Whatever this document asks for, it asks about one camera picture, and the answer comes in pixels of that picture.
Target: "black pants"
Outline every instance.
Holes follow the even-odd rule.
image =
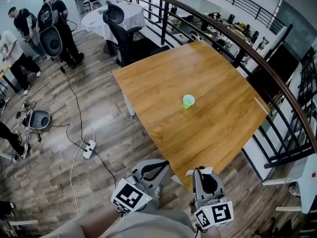
[[[0,122],[0,137],[8,140],[17,154],[22,155],[24,153],[24,147],[18,142],[18,135],[12,133],[2,122]]]
[[[32,60],[28,59],[24,53],[22,56],[11,66],[10,70],[16,80],[19,82],[20,86],[26,90],[29,87],[29,83],[27,81],[26,76],[23,75],[21,66],[26,68],[28,71],[38,73],[40,71],[40,67]]]
[[[74,61],[72,60],[69,54],[71,54],[71,56],[76,61],[79,60],[79,53],[78,53],[76,44],[74,42],[73,35],[69,27],[64,27],[61,31],[62,31],[61,38],[63,42],[63,50],[61,51],[59,57],[66,63],[73,64]]]

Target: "white cable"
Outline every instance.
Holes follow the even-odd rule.
[[[87,131],[86,131],[86,133],[85,133],[85,135],[84,135],[84,140],[85,140],[85,136],[86,136],[87,132],[92,132],[92,133],[94,134],[94,141],[95,141],[95,140],[96,140],[96,135],[95,135],[95,133],[94,133],[92,130],[87,130]],[[79,149],[81,149],[81,146],[83,145],[84,140],[81,142],[80,147],[78,147],[76,153],[74,154],[73,165],[71,166],[71,170],[70,170],[70,185],[71,185],[71,187],[72,187],[72,189],[73,189],[73,191],[74,191],[75,203],[76,203],[76,206],[77,206],[77,215],[78,215],[77,218],[78,218],[78,219],[79,219],[79,206],[78,206],[78,203],[77,203],[76,192],[75,192],[75,189],[74,189],[74,186],[73,186],[73,182],[72,182],[72,179],[71,179],[71,174],[73,173],[73,169],[74,169],[75,157],[76,157],[76,155],[77,155]]]

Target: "jeans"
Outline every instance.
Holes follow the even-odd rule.
[[[74,64],[69,54],[77,61],[79,60],[79,53],[69,27],[61,29],[61,39],[63,42],[63,50],[59,54],[59,57],[68,64]]]
[[[29,87],[29,83],[27,81],[26,76],[23,75],[21,66],[26,68],[28,71],[38,73],[40,71],[40,67],[32,60],[32,58],[27,58],[23,53],[22,56],[15,61],[15,63],[11,66],[10,71],[13,76],[19,82],[20,86],[27,90]]]
[[[18,135],[12,133],[2,122],[0,122],[0,137],[8,140],[17,154],[21,156],[24,153],[24,147],[18,142]]]
[[[40,56],[45,56],[46,53],[42,48],[42,45],[40,43],[40,36],[38,31],[36,31],[36,28],[34,27],[32,29],[33,31],[33,39],[31,41],[28,42],[28,44],[30,45],[30,47]]]

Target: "black t-shirt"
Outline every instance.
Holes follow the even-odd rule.
[[[52,5],[54,10],[58,10],[59,13],[63,13],[63,11],[67,10],[66,5],[62,0],[55,0]]]
[[[19,15],[13,22],[16,29],[21,31],[24,36],[28,36],[30,34],[28,22],[26,21],[28,16],[32,17],[32,28],[36,27],[36,17],[34,14],[30,13],[28,9],[19,10]]]

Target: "black office chair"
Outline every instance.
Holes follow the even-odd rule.
[[[134,42],[134,33],[140,31],[142,28],[138,26],[125,30],[123,27],[119,26],[124,19],[123,10],[109,1],[106,1],[106,3],[108,4],[108,9],[104,11],[103,20],[108,24],[111,32],[118,41],[116,47],[120,55],[118,55],[117,63],[121,67],[125,67],[136,61],[169,50],[169,46],[160,48],[148,38],[143,38]]]

